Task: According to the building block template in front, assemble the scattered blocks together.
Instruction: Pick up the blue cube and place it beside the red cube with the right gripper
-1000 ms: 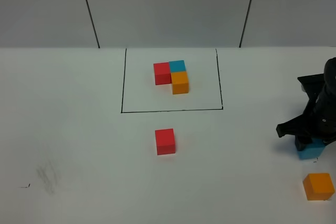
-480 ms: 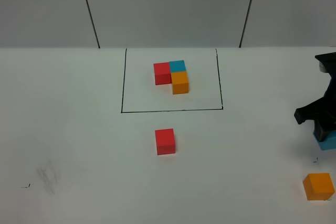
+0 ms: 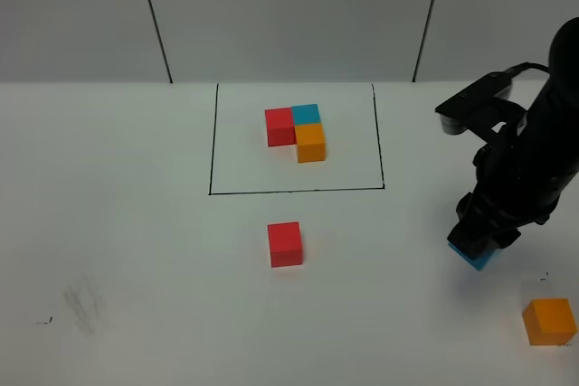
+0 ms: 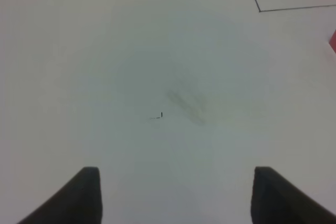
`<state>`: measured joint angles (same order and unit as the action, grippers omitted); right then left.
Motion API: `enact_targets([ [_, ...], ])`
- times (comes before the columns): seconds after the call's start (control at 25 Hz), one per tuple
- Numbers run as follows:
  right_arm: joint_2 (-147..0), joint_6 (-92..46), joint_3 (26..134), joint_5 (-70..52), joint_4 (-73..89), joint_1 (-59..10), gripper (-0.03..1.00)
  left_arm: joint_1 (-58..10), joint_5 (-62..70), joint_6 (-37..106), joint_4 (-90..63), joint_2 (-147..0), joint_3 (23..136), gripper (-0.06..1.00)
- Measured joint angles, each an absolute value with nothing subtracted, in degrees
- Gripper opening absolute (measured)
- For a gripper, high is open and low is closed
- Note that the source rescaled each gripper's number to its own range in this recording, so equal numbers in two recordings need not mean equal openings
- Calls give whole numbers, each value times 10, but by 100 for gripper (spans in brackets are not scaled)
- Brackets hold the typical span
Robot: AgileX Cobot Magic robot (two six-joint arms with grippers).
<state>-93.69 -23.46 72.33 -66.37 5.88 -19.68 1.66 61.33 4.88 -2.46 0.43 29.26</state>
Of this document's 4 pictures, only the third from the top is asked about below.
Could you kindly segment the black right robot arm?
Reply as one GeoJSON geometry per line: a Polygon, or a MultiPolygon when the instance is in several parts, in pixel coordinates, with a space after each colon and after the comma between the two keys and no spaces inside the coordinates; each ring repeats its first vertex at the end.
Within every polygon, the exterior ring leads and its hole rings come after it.
{"type": "Polygon", "coordinates": [[[474,133],[476,185],[457,204],[448,242],[475,268],[510,246],[520,227],[545,224],[578,173],[578,21],[556,33],[548,64],[523,62],[493,71],[436,109],[443,131],[474,133]],[[509,100],[513,80],[528,70],[548,79],[529,108],[509,100]]]}

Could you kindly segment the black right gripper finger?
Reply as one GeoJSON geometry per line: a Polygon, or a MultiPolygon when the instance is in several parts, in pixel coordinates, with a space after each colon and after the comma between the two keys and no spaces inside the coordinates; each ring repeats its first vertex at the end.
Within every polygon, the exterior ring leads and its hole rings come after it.
{"type": "Polygon", "coordinates": [[[511,246],[515,240],[517,240],[521,235],[521,232],[517,228],[509,229],[508,231],[503,231],[495,235],[495,244],[498,249],[505,249],[511,246]]]}
{"type": "Polygon", "coordinates": [[[467,259],[479,259],[495,249],[492,237],[497,227],[487,220],[462,219],[451,230],[447,240],[467,259]]]}

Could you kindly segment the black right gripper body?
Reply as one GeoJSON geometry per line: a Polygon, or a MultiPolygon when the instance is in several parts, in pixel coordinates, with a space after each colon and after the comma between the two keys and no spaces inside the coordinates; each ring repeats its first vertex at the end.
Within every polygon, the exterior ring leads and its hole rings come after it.
{"type": "Polygon", "coordinates": [[[574,178],[574,110],[534,104],[479,159],[462,219],[487,220],[495,235],[543,224],[574,178]]]}

